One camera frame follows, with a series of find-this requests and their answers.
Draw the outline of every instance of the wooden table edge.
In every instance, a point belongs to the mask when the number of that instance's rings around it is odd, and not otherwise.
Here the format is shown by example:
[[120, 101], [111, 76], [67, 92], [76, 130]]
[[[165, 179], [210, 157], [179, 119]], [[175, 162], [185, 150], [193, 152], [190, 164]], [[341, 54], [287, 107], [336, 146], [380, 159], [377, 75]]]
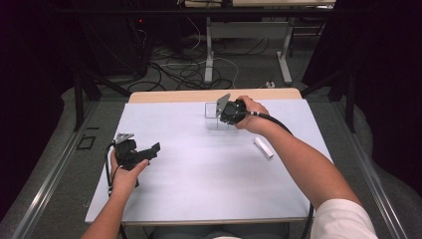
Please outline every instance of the wooden table edge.
[[231, 101], [240, 96], [249, 96], [254, 100], [300, 100], [301, 93], [294, 88], [284, 89], [242, 89], [242, 90], [206, 90], [172, 92], [136, 92], [129, 98], [130, 104], [141, 103], [180, 103], [180, 102], [216, 102], [227, 93]]

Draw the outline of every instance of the person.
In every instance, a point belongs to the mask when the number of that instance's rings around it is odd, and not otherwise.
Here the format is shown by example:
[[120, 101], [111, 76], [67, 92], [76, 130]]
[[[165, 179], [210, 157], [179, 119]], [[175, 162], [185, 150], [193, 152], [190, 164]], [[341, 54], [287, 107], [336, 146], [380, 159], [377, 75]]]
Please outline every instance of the person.
[[[249, 112], [260, 112], [269, 115], [264, 106], [249, 97], [242, 96], [239, 100], [245, 103]], [[316, 216], [311, 231], [311, 238], [377, 238], [369, 215], [363, 209], [361, 202], [338, 169], [323, 154], [267, 119], [246, 116], [236, 124], [236, 127], [259, 134], [268, 140], [282, 159], [294, 182], [314, 206]], [[133, 171], [118, 170], [116, 172], [111, 197], [83, 238], [115, 238], [124, 204], [133, 190], [137, 174], [141, 173], [146, 166], [147, 162], [145, 160]], [[133, 182], [133, 185], [128, 185], [126, 183], [127, 180]], [[251, 229], [256, 226], [259, 227], [259, 225], [253, 225], [246, 228]], [[191, 228], [195, 228], [193, 231], [202, 233], [202, 235], [192, 235]], [[283, 232], [276, 231], [274, 231], [275, 234], [273, 232], [260, 234], [263, 233], [261, 229], [271, 230], [271, 228], [277, 227], [269, 225], [267, 228], [259, 228], [259, 233], [256, 234], [256, 237], [253, 235], [242, 237], [242, 235], [239, 236], [236, 233], [224, 234], [218, 233], [218, 231], [217, 233], [207, 231], [204, 234], [201, 226], [190, 226], [190, 228], [178, 226], [156, 227], [154, 238], [261, 239], [277, 238], [273, 236], [277, 233], [283, 234]]]

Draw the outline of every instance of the table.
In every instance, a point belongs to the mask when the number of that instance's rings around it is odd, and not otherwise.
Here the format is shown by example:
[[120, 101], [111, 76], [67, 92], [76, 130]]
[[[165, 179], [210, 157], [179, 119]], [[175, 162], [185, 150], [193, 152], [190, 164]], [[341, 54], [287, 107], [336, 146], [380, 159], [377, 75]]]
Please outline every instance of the table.
[[[299, 7], [333, 5], [335, 0], [233, 0], [233, 7]], [[186, 7], [217, 8], [221, 3], [213, 1], [185, 1]], [[286, 62], [286, 55], [292, 38], [294, 18], [287, 22], [211, 22], [207, 17], [207, 62], [205, 69], [205, 83], [212, 82], [212, 68], [214, 52], [212, 38], [272, 38], [284, 39], [282, 51], [277, 52], [280, 69], [285, 84], [292, 83], [292, 77]]]
[[[138, 149], [159, 141], [161, 151], [139, 176], [123, 224], [306, 220], [309, 201], [280, 158], [267, 159], [253, 144], [255, 134], [234, 128], [208, 129], [204, 104], [228, 92], [231, 100], [248, 95], [262, 102], [296, 137], [330, 158], [308, 103], [295, 89], [135, 93], [116, 133], [133, 132]], [[93, 222], [106, 204], [105, 174], [103, 171], [87, 222]]]

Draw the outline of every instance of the t-shirt sleeve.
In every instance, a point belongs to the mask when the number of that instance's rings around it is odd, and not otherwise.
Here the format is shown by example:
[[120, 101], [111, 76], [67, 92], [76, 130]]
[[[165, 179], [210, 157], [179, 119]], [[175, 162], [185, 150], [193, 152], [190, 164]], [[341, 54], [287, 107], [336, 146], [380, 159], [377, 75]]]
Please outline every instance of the t-shirt sleeve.
[[311, 238], [377, 238], [369, 215], [345, 199], [324, 202], [316, 211]]

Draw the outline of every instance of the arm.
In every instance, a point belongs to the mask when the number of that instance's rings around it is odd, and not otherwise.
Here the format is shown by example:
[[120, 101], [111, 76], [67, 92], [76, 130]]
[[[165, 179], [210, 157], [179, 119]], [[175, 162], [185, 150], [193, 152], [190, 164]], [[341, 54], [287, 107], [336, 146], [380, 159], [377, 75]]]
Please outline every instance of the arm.
[[81, 238], [116, 238], [124, 206], [136, 184], [137, 176], [148, 166], [148, 160], [143, 160], [134, 169], [127, 171], [118, 169], [115, 151], [111, 153], [111, 173], [115, 172], [112, 182], [112, 192], [93, 224]]
[[[269, 114], [261, 104], [250, 98], [239, 99], [245, 103], [248, 111]], [[236, 127], [260, 134], [269, 141], [292, 179], [315, 209], [325, 201], [335, 198], [347, 199], [360, 205], [359, 199], [343, 176], [324, 155], [276, 123], [259, 117], [246, 116]]]

